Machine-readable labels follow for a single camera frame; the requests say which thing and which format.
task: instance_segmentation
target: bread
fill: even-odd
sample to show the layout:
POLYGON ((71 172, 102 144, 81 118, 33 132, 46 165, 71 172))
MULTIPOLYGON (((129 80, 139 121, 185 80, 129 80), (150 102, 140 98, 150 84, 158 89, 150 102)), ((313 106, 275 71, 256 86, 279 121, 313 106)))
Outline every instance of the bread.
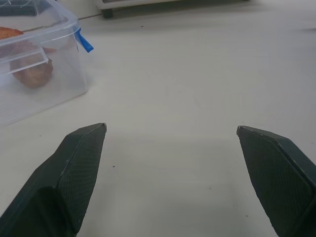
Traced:
MULTIPOLYGON (((19 31, 16 29, 0 27, 0 40, 9 38, 9 37, 22 35, 22 34, 23 34, 22 31, 19 31)), ((14 46, 6 45, 6 46, 0 47, 0 57, 14 55, 14 54, 18 54, 20 52, 26 52, 32 49, 36 49, 36 46, 32 45, 29 42, 17 43, 14 46)), ((44 48, 45 53, 50 53, 50 52, 55 52, 55 51, 56 51, 55 49, 44 48)), ((41 58, 39 57, 41 57, 41 55, 34 54, 34 55, 30 55, 21 59, 11 61, 10 69, 16 70, 23 67, 27 67, 31 64, 34 64, 40 61, 41 58)), ((52 72, 53 72, 52 61, 48 59, 47 63, 42 63, 37 66, 33 66, 27 69, 17 71, 13 73, 13 76, 19 82, 24 84, 26 87, 37 88, 37 87, 45 85, 51 79, 52 72)))

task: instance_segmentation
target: dark object in background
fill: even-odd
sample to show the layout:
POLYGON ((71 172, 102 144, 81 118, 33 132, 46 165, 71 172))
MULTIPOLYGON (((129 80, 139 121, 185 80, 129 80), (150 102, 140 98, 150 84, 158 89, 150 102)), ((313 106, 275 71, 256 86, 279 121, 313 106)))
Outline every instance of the dark object in background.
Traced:
POLYGON ((110 19, 113 17, 113 10, 112 9, 103 9, 102 15, 104 19, 110 19))
POLYGON ((68 134, 0 218, 0 237, 75 237, 97 178, 106 125, 68 134))
POLYGON ((0 0, 0 16, 36 16, 49 7, 42 0, 0 0))
POLYGON ((239 126, 251 183, 280 237, 316 236, 316 166, 289 139, 239 126))

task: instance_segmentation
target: clear plastic container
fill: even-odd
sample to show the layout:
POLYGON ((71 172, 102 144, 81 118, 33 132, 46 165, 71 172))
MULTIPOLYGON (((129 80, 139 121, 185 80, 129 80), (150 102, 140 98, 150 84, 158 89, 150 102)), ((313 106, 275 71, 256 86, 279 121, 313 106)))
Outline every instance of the clear plastic container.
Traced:
POLYGON ((84 93, 78 19, 55 0, 0 0, 2 7, 7 9, 0 10, 0 125, 84 93), (11 34, 6 28, 23 34, 1 39, 11 34))

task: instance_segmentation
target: white table surface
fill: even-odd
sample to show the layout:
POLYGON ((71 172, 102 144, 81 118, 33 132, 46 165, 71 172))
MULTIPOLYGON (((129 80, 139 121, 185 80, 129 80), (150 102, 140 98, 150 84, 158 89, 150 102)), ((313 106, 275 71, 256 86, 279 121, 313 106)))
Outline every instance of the white table surface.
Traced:
POLYGON ((273 2, 83 20, 90 88, 0 129, 0 212, 66 134, 106 122, 78 237, 276 237, 236 129, 286 136, 316 161, 316 8, 273 2))

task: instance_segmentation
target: container lid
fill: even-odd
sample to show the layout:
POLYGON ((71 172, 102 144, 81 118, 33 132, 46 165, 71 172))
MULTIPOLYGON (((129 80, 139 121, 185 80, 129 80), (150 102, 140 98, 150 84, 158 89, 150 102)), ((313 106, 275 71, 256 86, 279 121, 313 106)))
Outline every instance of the container lid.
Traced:
POLYGON ((0 75, 47 62, 41 45, 78 29, 78 19, 55 0, 0 0, 0 75), (14 36, 1 39, 11 29, 14 36), (9 66, 24 57, 32 59, 23 68, 9 66))

